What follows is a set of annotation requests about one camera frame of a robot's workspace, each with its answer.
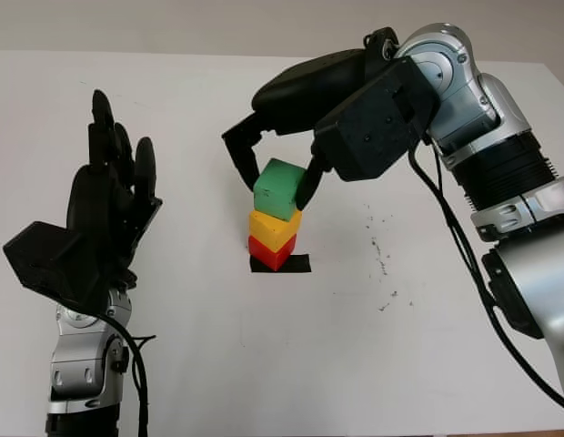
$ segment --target black cable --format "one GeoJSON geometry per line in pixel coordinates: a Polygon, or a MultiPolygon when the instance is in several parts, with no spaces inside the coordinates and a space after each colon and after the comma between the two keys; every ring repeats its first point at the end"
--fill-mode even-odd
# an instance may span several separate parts
{"type": "MultiPolygon", "coordinates": [[[[156,338],[156,335],[149,335],[147,337],[133,337],[133,340],[140,340],[140,343],[138,343],[138,350],[141,351],[143,349],[143,346],[145,346],[145,344],[147,344],[149,341],[154,340],[156,338]]],[[[132,373],[133,373],[133,383],[135,384],[136,390],[139,391],[140,390],[140,382],[137,378],[136,375],[136,361],[133,359],[132,362],[132,373]]]]}
{"type": "Polygon", "coordinates": [[[438,150],[435,145],[432,145],[432,150],[434,151],[434,158],[436,159],[436,170],[438,171],[438,190],[444,195],[444,183],[442,181],[442,163],[439,160],[438,150]]]}
{"type": "Polygon", "coordinates": [[[434,182],[429,178],[423,168],[419,165],[416,159],[416,152],[418,149],[418,145],[412,147],[408,152],[408,160],[409,165],[415,171],[415,173],[419,176],[419,178],[428,186],[429,190],[432,192],[434,197],[437,199],[438,204],[440,205],[442,212],[444,213],[444,217],[446,218],[446,222],[450,231],[452,232],[452,237],[456,242],[458,250],[460,250],[460,254],[462,255],[462,259],[474,280],[478,294],[480,299],[482,300],[482,305],[488,315],[488,319],[492,324],[492,328],[497,333],[500,338],[500,341],[504,345],[504,347],[509,351],[510,355],[515,359],[515,361],[519,364],[520,368],[531,378],[535,384],[545,393],[547,394],[555,403],[560,405],[564,408],[564,397],[558,394],[552,387],[550,387],[541,377],[540,375],[532,368],[532,366],[527,362],[527,360],[520,354],[519,350],[515,347],[515,345],[510,341],[507,333],[503,330],[502,326],[500,325],[499,318],[497,317],[496,313],[494,312],[494,307],[497,306],[497,302],[494,300],[492,295],[488,292],[486,288],[486,284],[484,282],[484,278],[482,277],[482,273],[480,272],[480,268],[478,266],[478,262],[476,261],[476,257],[474,255],[474,251],[472,246],[470,245],[466,234],[464,233],[464,229],[460,226],[454,211],[444,198],[443,191],[438,189],[434,182]]]}
{"type": "Polygon", "coordinates": [[[126,341],[126,345],[133,353],[133,362],[136,363],[136,368],[138,369],[138,379],[140,380],[140,385],[136,388],[139,400],[138,437],[147,437],[148,431],[146,427],[148,425],[148,387],[146,385],[146,370],[143,356],[141,355],[140,349],[136,345],[135,340],[133,340],[133,337],[124,326],[122,326],[115,319],[106,316],[105,314],[98,314],[97,317],[113,327],[118,332],[118,335],[120,335],[120,337],[122,337],[126,341]]]}

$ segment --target stacked blocks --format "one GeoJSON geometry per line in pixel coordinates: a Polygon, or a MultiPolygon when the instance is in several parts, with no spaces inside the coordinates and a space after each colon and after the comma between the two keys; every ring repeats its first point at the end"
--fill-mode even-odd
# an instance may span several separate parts
{"type": "Polygon", "coordinates": [[[303,168],[271,159],[254,185],[254,211],[249,215],[250,255],[277,271],[297,241],[302,212],[296,194],[303,168]]]}

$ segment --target wall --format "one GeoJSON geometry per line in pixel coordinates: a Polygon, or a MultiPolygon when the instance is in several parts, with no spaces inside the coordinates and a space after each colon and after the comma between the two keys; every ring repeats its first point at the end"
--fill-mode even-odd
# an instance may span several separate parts
{"type": "Polygon", "coordinates": [[[564,0],[0,0],[0,50],[316,56],[437,21],[479,59],[543,63],[564,85],[564,0]]]}

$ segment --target yellow block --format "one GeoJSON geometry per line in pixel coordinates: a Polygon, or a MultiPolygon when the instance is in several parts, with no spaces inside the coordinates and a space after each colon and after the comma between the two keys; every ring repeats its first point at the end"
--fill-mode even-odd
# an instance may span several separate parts
{"type": "Polygon", "coordinates": [[[290,221],[280,220],[253,210],[249,215],[249,233],[273,252],[278,252],[298,232],[302,212],[296,210],[290,221]]]}

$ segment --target robotic arm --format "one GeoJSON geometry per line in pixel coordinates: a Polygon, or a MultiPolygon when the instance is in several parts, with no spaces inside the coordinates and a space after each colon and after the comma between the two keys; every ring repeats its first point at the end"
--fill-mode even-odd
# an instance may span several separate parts
{"type": "Polygon", "coordinates": [[[464,32],[428,25],[399,45],[392,29],[380,29],[365,38],[364,49],[290,67],[256,93],[252,107],[254,114],[223,136],[250,189],[259,174],[252,147],[262,131],[314,131],[299,209],[324,172],[334,168],[345,181],[377,178],[406,152],[413,167],[419,140],[433,141],[475,209],[480,237],[497,241],[482,258],[492,297],[434,186],[456,242],[468,245],[473,260],[467,265],[493,327],[535,383],[564,407],[510,343],[493,310],[499,306],[512,328],[547,341],[564,391],[564,177],[541,155],[504,85],[478,71],[464,32]]]}
{"type": "Polygon", "coordinates": [[[510,326],[549,345],[564,391],[564,177],[497,78],[480,74],[466,34],[428,25],[396,53],[410,56],[439,96],[428,128],[464,188],[484,241],[489,287],[510,326]]]}
{"type": "Polygon", "coordinates": [[[118,435],[130,348],[141,403],[138,435],[146,437],[146,376],[137,339],[126,331],[127,291],[136,286],[128,267],[138,242],[162,204],[155,197],[155,155],[144,137],[133,159],[128,135],[101,91],[94,93],[92,113],[90,162],[76,173],[66,228],[35,222],[4,251],[24,287],[58,303],[47,435],[118,435]]]}

